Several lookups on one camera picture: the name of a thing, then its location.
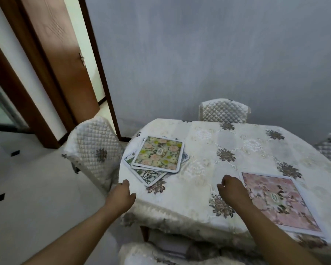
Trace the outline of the pink floral square placemat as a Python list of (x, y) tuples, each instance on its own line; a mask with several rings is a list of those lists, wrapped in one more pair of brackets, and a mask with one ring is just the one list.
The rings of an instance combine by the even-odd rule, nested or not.
[(285, 232), (327, 238), (327, 231), (303, 187), (287, 176), (240, 172), (253, 204)]

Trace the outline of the person's left forearm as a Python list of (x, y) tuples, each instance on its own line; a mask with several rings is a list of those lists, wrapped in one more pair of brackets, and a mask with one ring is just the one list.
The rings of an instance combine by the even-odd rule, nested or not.
[(125, 210), (105, 204), (21, 265), (83, 265), (110, 225)]

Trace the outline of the person's right forearm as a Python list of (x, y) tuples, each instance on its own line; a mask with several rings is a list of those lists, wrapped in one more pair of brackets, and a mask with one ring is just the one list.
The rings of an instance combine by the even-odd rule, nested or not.
[(269, 265), (322, 265), (251, 202), (235, 209)]

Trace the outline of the brown wooden door frame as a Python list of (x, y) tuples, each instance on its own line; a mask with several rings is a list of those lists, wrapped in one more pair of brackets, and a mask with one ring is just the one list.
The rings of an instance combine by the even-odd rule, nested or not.
[(36, 135), (39, 142), (49, 149), (58, 149), (60, 144), (29, 96), (9, 61), (0, 49), (0, 86), (15, 108)]
[(118, 122), (117, 122), (116, 115), (115, 115), (115, 110), (114, 110), (114, 107), (113, 107), (113, 104), (112, 104), (110, 91), (109, 91), (109, 88), (108, 88), (108, 83), (107, 83), (106, 76), (105, 76), (104, 69), (103, 69), (103, 65), (102, 65), (102, 62), (101, 62), (101, 57), (100, 57), (100, 54), (99, 54), (96, 38), (95, 38), (95, 35), (94, 35), (94, 32), (93, 32), (93, 27), (92, 27), (92, 24), (91, 24), (89, 13), (88, 13), (88, 8), (87, 8), (87, 5), (86, 5), (86, 1), (85, 0), (79, 0), (79, 5), (80, 5), (80, 8), (81, 8), (83, 18), (84, 18), (84, 23), (85, 23), (87, 33), (88, 33), (88, 37), (89, 37), (89, 40), (90, 40), (90, 44), (91, 44), (91, 47), (92, 47), (92, 50), (93, 50), (93, 55), (95, 57), (95, 61), (96, 61), (96, 64), (97, 64), (98, 73), (100, 75), (101, 83), (102, 83), (103, 90), (104, 90), (104, 93), (105, 93), (105, 98), (103, 98), (102, 101), (103, 102), (106, 101), (107, 104), (108, 104), (108, 107), (109, 107), (109, 110), (110, 110), (110, 113), (111, 113), (111, 119), (112, 119), (114, 127), (115, 127), (115, 133), (116, 133), (116, 136), (119, 138), (119, 141), (129, 142), (131, 140), (130, 137), (122, 137), (121, 134), (120, 134)]

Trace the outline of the brown wooden door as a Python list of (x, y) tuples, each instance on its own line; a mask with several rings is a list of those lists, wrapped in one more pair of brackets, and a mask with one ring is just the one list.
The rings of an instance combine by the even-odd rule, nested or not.
[(99, 105), (64, 0), (20, 0), (77, 124)]

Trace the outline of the white floral tablecloth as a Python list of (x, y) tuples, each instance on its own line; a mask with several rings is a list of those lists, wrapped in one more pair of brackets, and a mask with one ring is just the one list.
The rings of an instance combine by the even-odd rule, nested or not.
[(287, 234), (309, 250), (331, 255), (331, 161), (303, 139), (278, 126), (156, 119), (132, 138), (123, 158), (137, 151), (147, 136), (185, 142), (189, 160), (151, 187), (121, 162), (119, 181), (127, 179), (130, 192), (137, 194), (122, 216), (125, 226), (146, 226), (254, 253), (257, 247), (246, 225), (221, 199), (216, 185), (225, 174), (240, 179), (240, 172), (287, 176), (307, 192), (327, 238)]

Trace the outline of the person's left hand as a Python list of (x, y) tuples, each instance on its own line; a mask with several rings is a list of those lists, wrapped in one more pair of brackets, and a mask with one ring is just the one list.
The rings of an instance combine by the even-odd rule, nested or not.
[(126, 213), (133, 205), (128, 202), (128, 198), (132, 194), (129, 187), (129, 181), (125, 179), (122, 183), (118, 183), (106, 198), (107, 210), (116, 217)]

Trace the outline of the person's right hand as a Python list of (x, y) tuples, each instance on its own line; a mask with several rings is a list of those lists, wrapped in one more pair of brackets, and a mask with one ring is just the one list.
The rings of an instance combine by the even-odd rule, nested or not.
[(218, 184), (222, 184), (226, 190), (225, 196), (221, 196), (222, 200), (236, 212), (250, 209), (253, 206), (247, 189), (238, 178), (226, 174)]

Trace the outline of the green floral square placemat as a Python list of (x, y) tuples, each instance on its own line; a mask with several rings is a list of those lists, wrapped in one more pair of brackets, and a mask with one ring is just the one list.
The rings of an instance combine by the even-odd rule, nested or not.
[(138, 147), (131, 166), (175, 174), (180, 171), (184, 149), (183, 141), (147, 136)]

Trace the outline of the white leafy square placemat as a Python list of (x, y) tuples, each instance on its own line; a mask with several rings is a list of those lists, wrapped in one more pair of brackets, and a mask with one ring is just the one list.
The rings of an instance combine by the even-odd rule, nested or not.
[(146, 170), (144, 167), (137, 167), (136, 169), (133, 168), (131, 164), (136, 156), (136, 153), (137, 151), (133, 151), (129, 155), (125, 156), (123, 158), (123, 163), (126, 165), (131, 174), (135, 176), (144, 186), (153, 186), (167, 174), (167, 172), (163, 171)]

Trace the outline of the glass sliding door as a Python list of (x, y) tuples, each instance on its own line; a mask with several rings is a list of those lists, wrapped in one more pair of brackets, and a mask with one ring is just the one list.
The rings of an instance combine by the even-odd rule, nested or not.
[(18, 112), (12, 101), (0, 86), (0, 131), (32, 133), (29, 125)]

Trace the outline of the brown wooden table leg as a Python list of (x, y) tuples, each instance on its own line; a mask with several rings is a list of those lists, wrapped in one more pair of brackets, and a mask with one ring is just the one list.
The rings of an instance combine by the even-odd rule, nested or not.
[(141, 230), (141, 234), (142, 234), (144, 242), (148, 242), (151, 229), (146, 226), (140, 226), (140, 230)]

